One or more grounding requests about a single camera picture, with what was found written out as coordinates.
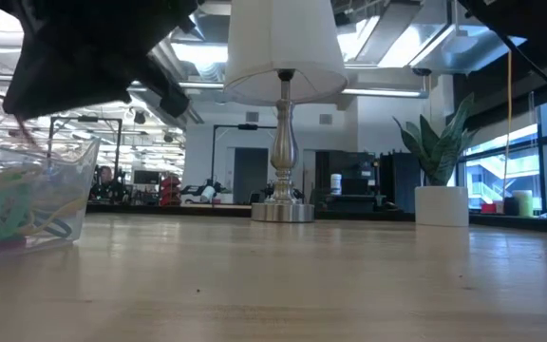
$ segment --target white lampshade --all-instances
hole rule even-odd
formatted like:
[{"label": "white lampshade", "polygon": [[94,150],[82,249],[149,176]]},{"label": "white lampshade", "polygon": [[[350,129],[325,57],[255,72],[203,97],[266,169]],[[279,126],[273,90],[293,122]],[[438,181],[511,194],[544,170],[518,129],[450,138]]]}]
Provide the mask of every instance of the white lampshade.
[{"label": "white lampshade", "polygon": [[291,100],[311,102],[348,84],[330,0],[233,0],[225,92],[273,105],[279,69],[295,69]]}]

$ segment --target white planter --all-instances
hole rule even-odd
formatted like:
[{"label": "white planter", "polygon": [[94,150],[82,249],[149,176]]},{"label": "white planter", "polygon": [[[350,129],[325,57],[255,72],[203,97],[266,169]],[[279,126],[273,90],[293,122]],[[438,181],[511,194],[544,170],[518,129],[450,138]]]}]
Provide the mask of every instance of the white planter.
[{"label": "white planter", "polygon": [[420,186],[415,188],[417,224],[442,227],[469,225],[467,188],[462,186]]}]

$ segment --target green rubber band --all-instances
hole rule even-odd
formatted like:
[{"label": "green rubber band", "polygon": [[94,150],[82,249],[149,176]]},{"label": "green rubber band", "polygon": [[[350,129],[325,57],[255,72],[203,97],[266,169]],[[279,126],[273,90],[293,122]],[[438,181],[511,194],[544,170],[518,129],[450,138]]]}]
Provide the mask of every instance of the green rubber band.
[{"label": "green rubber band", "polygon": [[[21,174],[10,175],[6,181],[22,179]],[[30,209],[30,186],[19,184],[0,189],[0,240],[11,238],[18,233],[23,221],[28,217]],[[1,212],[4,210],[6,200],[14,198],[14,204],[9,210],[9,215],[4,222],[1,221]]]}]

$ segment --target lamp base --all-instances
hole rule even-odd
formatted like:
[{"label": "lamp base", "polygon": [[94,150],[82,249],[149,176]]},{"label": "lamp base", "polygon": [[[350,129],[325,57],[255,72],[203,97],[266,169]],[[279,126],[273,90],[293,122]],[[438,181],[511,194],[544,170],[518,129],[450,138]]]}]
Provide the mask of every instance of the lamp base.
[{"label": "lamp base", "polygon": [[313,205],[255,203],[253,204],[253,220],[283,223],[313,222]]}]

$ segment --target person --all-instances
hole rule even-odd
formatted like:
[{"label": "person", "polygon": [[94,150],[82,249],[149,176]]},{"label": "person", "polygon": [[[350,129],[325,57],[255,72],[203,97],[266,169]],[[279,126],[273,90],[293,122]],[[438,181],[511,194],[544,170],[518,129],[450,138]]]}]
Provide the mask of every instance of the person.
[{"label": "person", "polygon": [[113,179],[113,170],[109,166],[101,167],[100,179],[90,189],[90,198],[119,203],[123,201],[123,195],[123,185]]}]

